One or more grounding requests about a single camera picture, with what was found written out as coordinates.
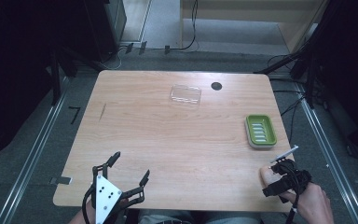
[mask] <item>gray carpet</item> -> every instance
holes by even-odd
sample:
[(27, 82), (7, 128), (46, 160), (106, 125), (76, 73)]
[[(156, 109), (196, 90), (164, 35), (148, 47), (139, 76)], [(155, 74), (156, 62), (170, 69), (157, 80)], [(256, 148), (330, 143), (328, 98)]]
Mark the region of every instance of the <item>gray carpet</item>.
[[(263, 69), (272, 57), (271, 55), (183, 53), (178, 51), (171, 51), (166, 55), (163, 50), (152, 49), (147, 49), (141, 55), (138, 49), (134, 49), (129, 54), (121, 52), (120, 55), (120, 70), (218, 71), (230, 73), (247, 73)], [(105, 65), (117, 67), (119, 59), (112, 59)], [(80, 209), (80, 207), (55, 206), (52, 197), (56, 187), (48, 183), (51, 177), (60, 176), (62, 173), (98, 76), (95, 71), (87, 66), (80, 64), (78, 68), (77, 76), (71, 78), (70, 88), (63, 102), (62, 111), (57, 117), (28, 187), (12, 218), (12, 223), (67, 223)], [(286, 72), (287, 68), (284, 67), (281, 71)], [(271, 81), (271, 85), (275, 91), (292, 91), (294, 89), (294, 84), (291, 82)], [(45, 97), (33, 115), (23, 124), (13, 142), (0, 152), (0, 211), (47, 116), (51, 95), (50, 93)], [(276, 92), (275, 96), (281, 111), (284, 111), (297, 100), (297, 95), (291, 92)], [(81, 108), (73, 124), (71, 122), (76, 111), (70, 109), (69, 106)], [(319, 105), (316, 105), (315, 109), (320, 115), (321, 123), (335, 147), (345, 173), (358, 194), (358, 159), (347, 155), (343, 139), (337, 132), (329, 114)], [(326, 160), (302, 107), (299, 106), (296, 109), (293, 130), (291, 128), (292, 113), (285, 114), (282, 119), (287, 134), (293, 132), (291, 144), (300, 146), (300, 150), (295, 153), (299, 168), (310, 171), (314, 182), (323, 186), (331, 199), (336, 223), (352, 223), (347, 207), (337, 189), (337, 184), (326, 167)], [(284, 223), (285, 221), (282, 214), (266, 213), (262, 217), (265, 223)], [(305, 222), (299, 216), (296, 216), (296, 223)]]

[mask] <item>person's arm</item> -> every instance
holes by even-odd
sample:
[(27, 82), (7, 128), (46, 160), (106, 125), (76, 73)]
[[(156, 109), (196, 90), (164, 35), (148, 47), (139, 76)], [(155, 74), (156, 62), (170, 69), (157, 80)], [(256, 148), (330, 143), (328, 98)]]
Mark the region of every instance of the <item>person's arm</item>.
[[(295, 202), (296, 195), (290, 192), (280, 194), (281, 197)], [(319, 185), (309, 183), (305, 191), (300, 195), (297, 205), (298, 213), (309, 224), (334, 223), (333, 212), (330, 207), (330, 199)]]
[[(89, 200), (86, 203), (86, 211), (87, 211), (87, 216), (89, 217), (89, 224), (94, 224), (95, 223), (95, 209), (91, 205), (91, 200)], [(86, 221), (83, 218), (83, 212), (81, 209), (72, 218), (72, 220), (69, 222), (69, 224), (86, 224)]]

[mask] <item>human hand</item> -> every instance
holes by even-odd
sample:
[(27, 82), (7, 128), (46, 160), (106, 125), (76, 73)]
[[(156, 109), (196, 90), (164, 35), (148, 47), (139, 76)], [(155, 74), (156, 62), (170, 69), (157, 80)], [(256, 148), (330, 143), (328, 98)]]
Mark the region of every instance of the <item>human hand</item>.
[[(288, 191), (280, 194), (280, 196), (291, 203), (296, 200), (296, 195)], [(309, 224), (334, 223), (330, 199), (327, 198), (326, 193), (319, 185), (313, 183), (309, 183), (300, 195), (297, 211)]]

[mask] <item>cable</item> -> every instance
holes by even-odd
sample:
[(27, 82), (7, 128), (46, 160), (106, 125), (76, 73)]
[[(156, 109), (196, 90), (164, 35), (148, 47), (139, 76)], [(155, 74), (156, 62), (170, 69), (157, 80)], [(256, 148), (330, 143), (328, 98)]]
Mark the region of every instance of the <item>cable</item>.
[[(271, 57), (270, 59), (268, 59), (267, 61), (267, 67), (269, 67), (269, 63), (272, 61), (272, 59), (274, 58), (277, 58), (277, 57), (283, 57), (282, 59), (286, 58), (286, 57), (289, 57), (289, 59), (291, 59), (292, 61), (294, 61), (292, 58), (291, 58), (291, 54), (281, 54), (281, 55), (275, 55), (273, 57)], [(287, 64), (284, 65), (287, 69), (289, 70), (292, 70), (292, 68), (290, 68), (289, 66), (287, 66)]]
[(193, 24), (193, 40), (191, 41), (191, 43), (185, 47), (185, 48), (181, 48), (181, 49), (176, 49), (176, 50), (185, 50), (190, 48), (194, 41), (196, 40), (196, 19), (197, 19), (197, 11), (199, 9), (199, 0), (195, 0), (194, 1), (194, 5), (193, 5), (193, 9), (191, 10), (191, 22)]
[(111, 68), (111, 67), (108, 67), (108, 66), (104, 65), (103, 63), (100, 63), (100, 65), (102, 65), (104, 68), (106, 68), (106, 69), (108, 69), (108, 70), (118, 70), (118, 68), (121, 66), (120, 52), (123, 51), (124, 49), (125, 49), (125, 48), (120, 49), (120, 50), (118, 51), (118, 53), (117, 53), (117, 57), (118, 57), (118, 59), (119, 59), (119, 64), (118, 64), (117, 67)]
[(292, 136), (293, 136), (293, 126), (294, 126), (294, 121), (295, 121), (295, 113), (296, 113), (296, 109), (298, 107), (298, 105), (300, 104), (300, 101), (296, 102), (295, 108), (293, 109), (293, 114), (292, 114), (292, 120), (290, 122), (290, 135), (289, 135), (289, 143), (292, 142)]
[(90, 224), (89, 217), (87, 216), (86, 202), (87, 202), (88, 197), (91, 195), (91, 193), (94, 190), (95, 190), (94, 187), (90, 187), (89, 190), (87, 190), (87, 192), (83, 198), (83, 203), (81, 205), (81, 210), (83, 212), (83, 218), (84, 218), (84, 221), (86, 222), (86, 224)]
[(295, 217), (295, 214), (296, 214), (298, 200), (300, 198), (300, 184), (298, 183), (296, 174), (295, 174), (295, 172), (293, 172), (292, 169), (289, 169), (287, 166), (285, 166), (283, 164), (281, 164), (281, 166), (286, 168), (286, 170), (288, 170), (290, 172), (290, 177), (292, 179), (294, 179), (295, 182), (296, 182), (296, 189), (294, 189), (294, 191), (296, 193), (296, 199), (295, 199), (295, 202), (292, 205), (292, 208), (290, 209), (289, 216), (286, 219), (286, 224), (292, 224), (293, 223), (293, 218)]
[(109, 60), (111, 60), (112, 57), (113, 57), (113, 55), (114, 55), (114, 53), (110, 52), (110, 53), (109, 53), (109, 57), (108, 57), (105, 61), (103, 61), (102, 63), (106, 63), (106, 62), (108, 62)]
[(273, 92), (291, 92), (291, 93), (305, 94), (305, 92), (303, 91), (273, 91)]
[(305, 82), (301, 82), (301, 81), (296, 81), (292, 78), (281, 78), (281, 77), (269, 77), (270, 81), (283, 81), (283, 82), (294, 82), (294, 83), (298, 83), (301, 85), (305, 85)]
[(289, 216), (288, 215), (286, 215), (285, 213), (282, 213), (282, 216), (283, 217), (285, 217), (286, 218), (286, 220), (287, 220), (287, 218), (289, 218)]
[(298, 100), (296, 100), (292, 105), (289, 105), (287, 107), (286, 110), (284, 110), (282, 113), (281, 113), (281, 116), (283, 116), (284, 114), (286, 114), (287, 112), (291, 111), (292, 109), (295, 108), (295, 106), (300, 103), (303, 99), (305, 98), (305, 96), (301, 96)]
[[(191, 23), (193, 26), (193, 39), (191, 40), (190, 44), (185, 48), (180, 48), (180, 49), (176, 48), (176, 49), (170, 49), (170, 50), (178, 50), (181, 52), (195, 52), (195, 51), (199, 50), (200, 43), (196, 40), (196, 19), (197, 19), (198, 8), (199, 8), (199, 0), (195, 0), (194, 4), (193, 4), (193, 9), (191, 10)], [(189, 49), (194, 44), (194, 42), (197, 43), (197, 49), (191, 50), (191, 51), (185, 51), (186, 49)]]

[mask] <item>black cable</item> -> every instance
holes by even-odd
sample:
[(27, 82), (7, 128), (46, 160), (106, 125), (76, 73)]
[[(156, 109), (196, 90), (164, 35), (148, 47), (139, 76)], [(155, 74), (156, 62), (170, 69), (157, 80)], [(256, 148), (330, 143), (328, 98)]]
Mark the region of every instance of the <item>black cable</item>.
[(104, 60), (103, 62), (101, 62), (101, 63), (106, 63), (106, 62), (108, 62), (109, 60), (112, 59), (113, 55), (114, 55), (114, 53), (110, 52), (110, 53), (109, 53), (109, 57), (108, 57), (106, 60)]
[[(269, 67), (269, 63), (272, 61), (272, 59), (274, 58), (278, 58), (278, 57), (282, 57), (283, 59), (286, 57), (290, 57), (291, 54), (281, 54), (281, 55), (275, 55), (273, 57), (271, 57), (270, 59), (268, 59), (267, 61), (267, 67)], [(284, 65), (287, 69), (292, 70), (292, 68), (290, 68), (289, 66), (287, 66), (287, 64)]]
[(194, 5), (193, 5), (193, 9), (191, 10), (191, 22), (193, 24), (193, 40), (191, 41), (191, 43), (185, 47), (185, 48), (181, 48), (181, 49), (174, 49), (174, 50), (185, 50), (190, 48), (194, 41), (196, 40), (196, 19), (197, 19), (197, 11), (199, 9), (199, 0), (195, 0), (194, 1)]
[(326, 109), (326, 90), (324, 84), (319, 80), (319, 78), (315, 78), (315, 85), (313, 85), (313, 93), (314, 97), (316, 99), (315, 104), (317, 105), (323, 105)]
[(273, 92), (291, 92), (291, 93), (298, 93), (298, 94), (304, 94), (303, 91), (273, 91)]
[(94, 191), (94, 187), (90, 187), (89, 190), (87, 190), (86, 194), (83, 198), (83, 203), (81, 205), (81, 210), (83, 212), (83, 218), (86, 224), (90, 224), (89, 217), (87, 216), (87, 209), (86, 209), (86, 202), (88, 197), (91, 195), (91, 193)]
[(286, 168), (286, 170), (288, 170), (290, 172), (290, 176), (296, 182), (296, 189), (294, 189), (294, 191), (296, 193), (295, 202), (293, 203), (292, 208), (290, 209), (289, 216), (286, 219), (286, 224), (292, 224), (293, 223), (293, 218), (295, 217), (295, 214), (296, 214), (298, 200), (300, 198), (300, 184), (298, 183), (298, 180), (296, 178), (296, 174), (295, 174), (295, 172), (293, 172), (293, 170), (289, 169), (287, 166), (285, 166), (283, 164), (281, 164), (281, 166)]
[(292, 78), (281, 78), (281, 77), (269, 77), (269, 81), (283, 81), (283, 82), (294, 82), (301, 85), (305, 85), (305, 82), (297, 81)]
[(266, 74), (266, 75), (268, 75), (269, 73), (274, 72), (275, 70), (281, 68), (282, 66), (286, 66), (287, 64), (289, 64), (289, 63), (291, 63), (291, 62), (293, 62), (293, 61), (295, 61), (295, 60), (298, 60), (298, 62), (303, 61), (302, 56), (303, 56), (303, 54), (304, 54), (304, 52), (305, 52), (304, 49), (305, 49), (307, 46), (309, 46), (309, 45), (310, 45), (310, 40), (308, 39), (308, 40), (305, 41), (305, 43), (301, 46), (301, 48), (299, 48), (296, 52), (286, 55), (286, 57), (287, 57), (287, 56), (290, 56), (290, 57), (289, 57), (290, 61), (289, 61), (289, 60), (286, 60), (286, 57), (284, 57), (282, 60), (280, 60), (279, 62), (273, 64), (272, 66), (268, 66), (267, 68), (265, 68), (265, 69), (263, 69), (263, 70), (256, 71), (256, 72), (254, 72), (254, 74)]
[(284, 218), (288, 218), (289, 216), (288, 215), (286, 215), (285, 213), (282, 213), (282, 215), (284, 216)]
[(292, 136), (293, 136), (293, 126), (294, 126), (294, 121), (295, 121), (295, 113), (297, 110), (298, 105), (301, 103), (301, 101), (297, 101), (297, 103), (295, 104), (295, 108), (293, 109), (293, 114), (292, 114), (292, 121), (290, 123), (290, 135), (289, 135), (289, 143), (292, 142)]
[(283, 116), (283, 115), (286, 114), (287, 112), (289, 112), (289, 111), (291, 111), (292, 109), (294, 109), (295, 106), (296, 106), (299, 102), (301, 102), (304, 98), (305, 98), (305, 96), (301, 96), (301, 98), (299, 98), (298, 100), (296, 100), (292, 105), (289, 105), (289, 106), (287, 107), (287, 109), (284, 110), (284, 111), (281, 113), (281, 116)]

